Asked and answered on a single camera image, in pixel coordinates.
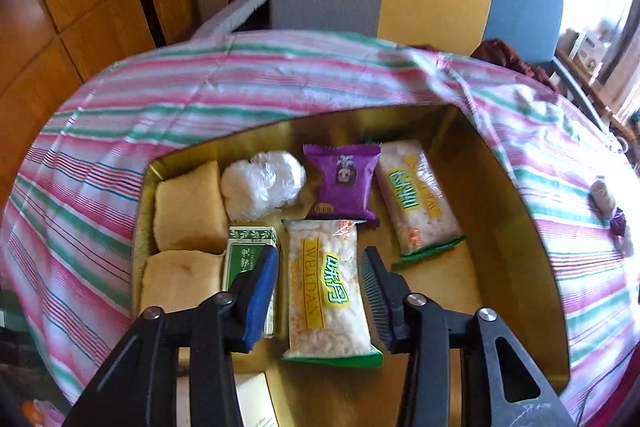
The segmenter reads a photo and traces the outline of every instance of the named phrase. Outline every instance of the white plastic bag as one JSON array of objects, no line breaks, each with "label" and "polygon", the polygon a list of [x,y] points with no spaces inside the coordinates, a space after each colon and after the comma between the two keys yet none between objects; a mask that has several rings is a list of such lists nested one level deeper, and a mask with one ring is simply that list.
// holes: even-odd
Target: white plastic bag
[{"label": "white plastic bag", "polygon": [[285,221],[285,226],[290,239],[290,347],[283,358],[332,363],[330,359],[354,357],[353,363],[335,365],[382,364],[382,354],[371,345],[360,294],[356,222]]},{"label": "white plastic bag", "polygon": [[293,155],[270,151],[229,165],[220,178],[220,190],[230,220],[256,221],[294,203],[305,182],[305,168]]}]

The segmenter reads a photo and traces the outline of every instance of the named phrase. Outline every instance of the table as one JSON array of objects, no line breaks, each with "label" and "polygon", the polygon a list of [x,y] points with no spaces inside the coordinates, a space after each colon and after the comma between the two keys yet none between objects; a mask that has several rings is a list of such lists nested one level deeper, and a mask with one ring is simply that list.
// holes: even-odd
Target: table
[{"label": "table", "polygon": [[[530,78],[321,32],[215,36],[128,58],[85,83],[41,131],[4,210],[0,269],[68,399],[131,322],[130,247],[150,160],[262,123],[391,103],[456,104],[511,177],[558,282],[572,365],[562,400],[575,415],[591,384],[640,337],[638,266],[588,197],[605,175],[628,222],[640,225],[640,184],[626,159]],[[585,418],[625,367],[591,393]]]}]

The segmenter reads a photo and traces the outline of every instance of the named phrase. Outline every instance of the snack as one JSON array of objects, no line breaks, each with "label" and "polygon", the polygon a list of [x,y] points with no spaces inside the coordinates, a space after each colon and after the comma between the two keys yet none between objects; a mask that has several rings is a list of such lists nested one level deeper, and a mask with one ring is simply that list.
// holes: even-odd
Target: snack
[{"label": "snack", "polygon": [[358,284],[356,222],[284,221],[289,232],[289,350],[283,359],[382,365]]},{"label": "snack", "polygon": [[[221,290],[224,256],[198,250],[170,250],[149,257],[142,278],[140,313],[160,306],[165,313],[188,310]],[[189,365],[190,348],[178,350],[178,363]]]},{"label": "snack", "polygon": [[[262,245],[271,245],[280,251],[280,241],[273,227],[229,227],[229,240],[226,244],[225,274],[222,289],[231,288],[236,275],[254,269],[260,257]],[[276,288],[267,309],[262,336],[273,336]]]},{"label": "snack", "polygon": [[294,203],[305,182],[305,168],[293,155],[269,151],[229,165],[220,185],[229,219],[256,221]]},{"label": "snack", "polygon": [[377,221],[367,202],[380,145],[305,145],[303,151],[322,175],[318,199],[306,215],[308,219]]},{"label": "snack", "polygon": [[465,236],[416,140],[383,143],[376,168],[403,260],[451,248]]},{"label": "snack", "polygon": [[222,253],[226,229],[218,162],[210,161],[158,185],[154,216],[158,250]]}]

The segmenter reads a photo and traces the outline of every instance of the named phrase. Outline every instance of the clear snack package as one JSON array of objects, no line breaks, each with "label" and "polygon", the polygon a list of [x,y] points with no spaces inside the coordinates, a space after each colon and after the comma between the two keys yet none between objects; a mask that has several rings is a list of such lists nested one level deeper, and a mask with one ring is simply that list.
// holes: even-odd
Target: clear snack package
[{"label": "clear snack package", "polygon": [[285,360],[379,367],[358,283],[356,221],[283,221],[289,232]]},{"label": "clear snack package", "polygon": [[465,235],[417,140],[383,143],[376,167],[403,261],[452,248]]},{"label": "clear snack package", "polygon": [[293,204],[305,183],[305,168],[292,154],[269,151],[229,165],[220,178],[220,190],[230,220],[256,221]]}]

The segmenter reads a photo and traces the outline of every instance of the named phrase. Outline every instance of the small green box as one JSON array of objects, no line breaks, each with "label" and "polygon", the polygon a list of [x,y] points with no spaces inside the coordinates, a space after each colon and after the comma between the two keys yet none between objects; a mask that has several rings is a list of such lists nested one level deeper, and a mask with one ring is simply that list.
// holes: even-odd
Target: small green box
[{"label": "small green box", "polygon": [[[231,288],[236,275],[254,269],[262,245],[270,245],[280,252],[280,241],[273,227],[229,227],[226,243],[223,290]],[[272,337],[275,318],[276,290],[273,290],[262,336]]]}]

